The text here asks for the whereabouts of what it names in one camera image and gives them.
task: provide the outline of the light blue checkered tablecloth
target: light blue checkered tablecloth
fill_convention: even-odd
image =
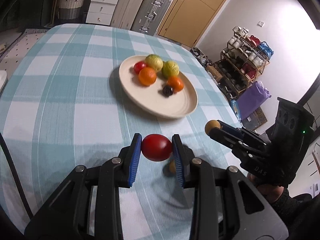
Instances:
[[[157,118],[125,95],[119,65],[132,55],[151,53],[177,61],[196,88],[199,103],[190,116]],[[240,127],[190,52],[155,37],[99,25],[51,29],[21,61],[0,98],[0,131],[33,213],[76,165],[101,165],[128,146],[136,132],[168,138],[178,133],[196,156],[212,165],[234,164],[230,150],[205,135],[210,119]],[[120,190],[125,240],[188,239],[193,191],[182,190],[175,177],[165,177],[165,163],[141,155],[133,187]],[[28,217],[3,153],[0,171],[0,204],[23,231]]]

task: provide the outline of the wicker basket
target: wicker basket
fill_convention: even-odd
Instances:
[[[76,19],[80,16],[84,0],[59,0],[59,19]]]

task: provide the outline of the door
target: door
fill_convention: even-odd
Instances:
[[[178,0],[160,35],[192,47],[223,0]]]

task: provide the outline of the hand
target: hand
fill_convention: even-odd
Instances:
[[[248,173],[247,179],[249,179],[253,185],[255,184],[256,176],[252,175],[251,173]],[[272,186],[270,184],[263,184],[257,186],[257,190],[265,197],[265,199],[270,203],[274,203],[280,198],[284,187],[279,186]]]

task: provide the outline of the cherry tomato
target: cherry tomato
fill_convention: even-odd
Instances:
[[[147,64],[144,61],[139,61],[136,64],[134,64],[133,69],[135,73],[139,74],[140,70],[142,70],[145,67],[147,67]]]
[[[161,134],[149,134],[142,141],[141,151],[147,159],[162,162],[170,157],[171,141]]]

